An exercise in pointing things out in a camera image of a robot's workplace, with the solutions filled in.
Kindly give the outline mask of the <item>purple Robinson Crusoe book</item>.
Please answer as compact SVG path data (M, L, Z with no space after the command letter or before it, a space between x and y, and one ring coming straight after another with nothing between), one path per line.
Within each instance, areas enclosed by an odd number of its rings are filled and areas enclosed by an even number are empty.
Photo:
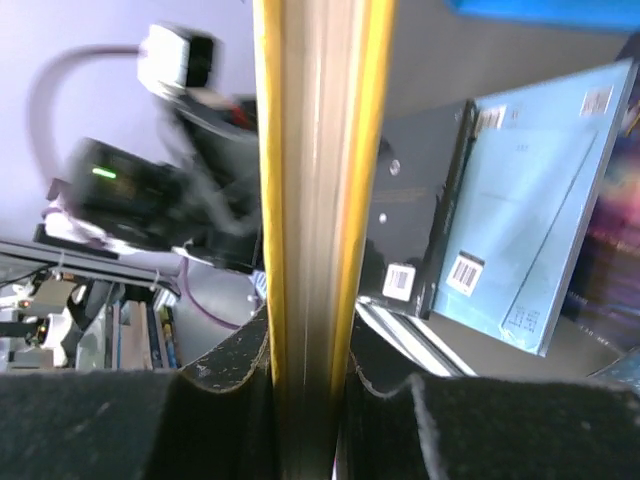
M635 84L563 315L626 351L639 345L639 85Z

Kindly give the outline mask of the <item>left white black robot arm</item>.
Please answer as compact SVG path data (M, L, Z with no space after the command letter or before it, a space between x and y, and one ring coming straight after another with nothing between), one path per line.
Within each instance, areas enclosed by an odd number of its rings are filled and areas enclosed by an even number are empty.
M166 110L187 151L156 163L81 140L36 238L113 259L175 253L242 274L263 269L256 99L205 104L184 94Z

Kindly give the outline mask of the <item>black glossy book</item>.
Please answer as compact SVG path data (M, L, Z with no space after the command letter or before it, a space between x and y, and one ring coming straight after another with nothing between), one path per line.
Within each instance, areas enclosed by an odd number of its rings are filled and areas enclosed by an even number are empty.
M428 318L477 115L464 100L384 120L359 297Z

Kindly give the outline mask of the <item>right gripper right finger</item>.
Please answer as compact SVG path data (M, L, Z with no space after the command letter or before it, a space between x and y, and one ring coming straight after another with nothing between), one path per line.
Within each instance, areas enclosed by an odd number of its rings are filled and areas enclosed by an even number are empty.
M354 324L343 479L635 479L639 399L566 382L443 378Z

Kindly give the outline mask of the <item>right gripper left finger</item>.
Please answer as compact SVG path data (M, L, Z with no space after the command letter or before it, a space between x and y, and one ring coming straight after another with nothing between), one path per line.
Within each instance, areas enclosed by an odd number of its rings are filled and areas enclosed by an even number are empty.
M5 479L273 479L267 317L180 370L1 378Z

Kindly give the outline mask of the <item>yellow book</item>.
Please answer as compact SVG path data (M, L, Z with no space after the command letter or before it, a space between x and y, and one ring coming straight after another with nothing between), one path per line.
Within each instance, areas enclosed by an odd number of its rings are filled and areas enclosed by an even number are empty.
M282 479L327 479L385 107L391 1L253 5Z

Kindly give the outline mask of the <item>light blue book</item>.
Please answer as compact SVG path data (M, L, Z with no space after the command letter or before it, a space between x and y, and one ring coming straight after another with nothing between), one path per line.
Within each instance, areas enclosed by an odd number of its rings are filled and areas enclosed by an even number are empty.
M625 59L478 99L435 313L546 353L636 73Z

